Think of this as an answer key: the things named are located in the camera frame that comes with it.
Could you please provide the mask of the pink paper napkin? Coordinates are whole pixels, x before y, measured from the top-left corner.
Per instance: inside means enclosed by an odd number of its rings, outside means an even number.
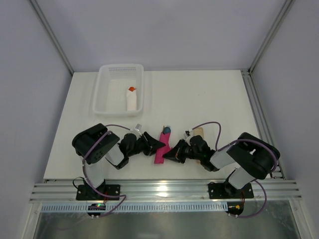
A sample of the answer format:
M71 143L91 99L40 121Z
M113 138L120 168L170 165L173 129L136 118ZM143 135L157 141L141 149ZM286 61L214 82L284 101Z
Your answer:
M163 164L164 163L163 155L171 150L171 147L169 146L170 134L171 134L170 128L164 127L159 136L159 141L164 144L164 147L161 147L160 149L156 151L154 164Z

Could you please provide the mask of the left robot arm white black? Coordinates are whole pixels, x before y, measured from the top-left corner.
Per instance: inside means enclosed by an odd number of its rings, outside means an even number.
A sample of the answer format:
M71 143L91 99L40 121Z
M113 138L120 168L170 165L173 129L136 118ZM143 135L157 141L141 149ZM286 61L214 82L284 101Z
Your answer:
M120 186L107 185L101 163L105 159L117 170L129 162L131 156L143 153L152 156L165 147L165 143L140 131L138 124L120 139L101 123L80 132L72 140L77 155L82 157L83 183L76 187L77 201L120 199Z

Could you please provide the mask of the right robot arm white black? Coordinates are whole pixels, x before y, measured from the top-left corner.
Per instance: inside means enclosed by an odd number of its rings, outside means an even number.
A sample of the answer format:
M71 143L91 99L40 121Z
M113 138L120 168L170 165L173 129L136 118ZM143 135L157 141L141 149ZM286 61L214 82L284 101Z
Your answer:
M209 172L237 163L239 167L223 183L209 183L211 199L253 198L251 183L264 180L277 166L280 156L275 147L247 132L219 151L211 149L200 135L196 135L189 140L181 139L163 155L165 159L178 163L185 163L186 159L198 160Z

